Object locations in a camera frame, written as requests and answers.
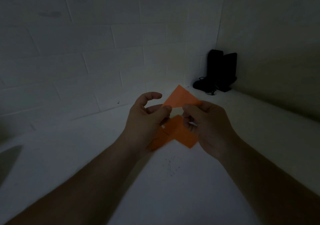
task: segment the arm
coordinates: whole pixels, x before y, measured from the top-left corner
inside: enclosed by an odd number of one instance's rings
[[[170,116],[169,106],[144,108],[148,100],[161,97],[155,92],[141,95],[130,109],[124,131],[110,147],[7,224],[104,222],[122,183]]]
[[[223,165],[263,224],[319,223],[320,197],[246,144],[223,108],[203,101],[183,109],[184,125]]]

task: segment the white brick wall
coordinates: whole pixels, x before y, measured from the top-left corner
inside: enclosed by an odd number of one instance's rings
[[[0,0],[0,138],[205,75],[223,0]]]

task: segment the black object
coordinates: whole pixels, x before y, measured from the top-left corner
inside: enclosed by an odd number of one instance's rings
[[[207,56],[207,76],[200,77],[192,86],[211,95],[217,89],[227,92],[231,90],[229,85],[237,80],[236,68],[237,53],[223,55],[223,51],[210,50]]]

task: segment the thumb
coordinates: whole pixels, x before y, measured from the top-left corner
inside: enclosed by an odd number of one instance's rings
[[[164,118],[170,117],[172,111],[171,106],[162,106],[160,109],[152,113],[151,115],[157,123],[161,123]]]
[[[198,121],[201,121],[203,115],[204,115],[204,112],[202,110],[200,110],[197,106],[195,105],[189,105],[189,104],[185,104],[183,107],[182,107],[183,111],[190,115],[192,118],[194,118],[194,120],[196,122]]]

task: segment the fingernail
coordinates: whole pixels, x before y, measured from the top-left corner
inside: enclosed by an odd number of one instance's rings
[[[170,105],[166,105],[165,108],[167,108],[168,110],[172,110],[172,107]]]

